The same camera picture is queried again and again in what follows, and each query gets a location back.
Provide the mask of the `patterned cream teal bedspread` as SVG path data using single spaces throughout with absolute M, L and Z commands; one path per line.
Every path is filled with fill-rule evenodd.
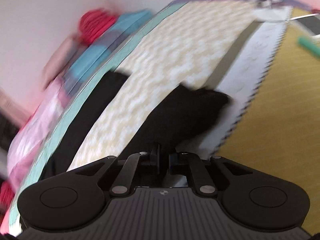
M 228 217 L 216 200 L 197 196 L 183 175 L 172 175 L 173 153 L 209 160 L 236 127 L 274 59 L 292 14 L 252 1 L 173 3 L 127 38 L 82 84 L 44 142 L 9 211 L 3 239 L 312 239 L 302 226 L 257 231 Z M 107 72 L 129 77 L 89 130 L 66 172 L 108 156 L 119 157 L 148 115 L 178 85 L 231 98 L 211 128 L 177 147 L 154 144 L 158 168 L 145 168 L 126 197 L 114 197 L 95 220 L 68 231 L 26 227 L 18 198 L 40 175 L 68 126 Z

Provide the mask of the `red folded cloth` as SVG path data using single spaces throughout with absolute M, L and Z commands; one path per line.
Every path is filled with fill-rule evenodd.
M 88 46 L 91 45 L 116 23 L 118 17 L 118 15 L 102 8 L 86 12 L 78 23 L 82 43 Z

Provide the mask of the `red clothes pile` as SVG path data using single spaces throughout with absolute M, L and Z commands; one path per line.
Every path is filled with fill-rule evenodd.
M 4 181 L 1 184 L 1 194 L 0 194 L 0 205 L 1 205 L 2 211 L 8 210 L 14 196 L 15 196 L 15 193 L 12 190 L 10 184 L 7 181 Z

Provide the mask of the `blue grey striped pillow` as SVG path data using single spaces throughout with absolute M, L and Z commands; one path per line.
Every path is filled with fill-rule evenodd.
M 120 15 L 114 25 L 94 41 L 64 75 L 65 85 L 84 82 L 99 65 L 132 33 L 153 17 L 148 9 Z

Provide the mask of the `black pants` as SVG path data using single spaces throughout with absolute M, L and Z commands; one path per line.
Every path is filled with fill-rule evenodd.
M 80 145 L 103 110 L 128 79 L 127 74 L 107 72 L 83 103 L 68 126 L 58 147 L 44 166 L 40 180 L 67 171 Z M 119 159 L 139 152 L 151 152 L 154 144 L 177 147 L 200 135 L 216 123 L 231 98 L 224 93 L 178 85 L 147 117 L 141 128 L 121 150 Z

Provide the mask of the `pink pillow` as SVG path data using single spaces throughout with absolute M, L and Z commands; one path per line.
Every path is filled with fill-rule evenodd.
M 60 76 L 80 47 L 77 35 L 68 36 L 53 53 L 43 69 L 44 98 L 27 123 L 14 137 L 8 151 L 8 181 L 16 191 L 28 173 L 43 140 L 62 113 L 59 100 Z

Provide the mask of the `green stick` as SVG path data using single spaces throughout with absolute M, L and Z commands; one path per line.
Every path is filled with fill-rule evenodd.
M 303 49 L 310 52 L 313 56 L 319 58 L 320 57 L 320 48 L 318 45 L 313 43 L 310 39 L 305 37 L 298 38 L 298 45 L 301 46 Z

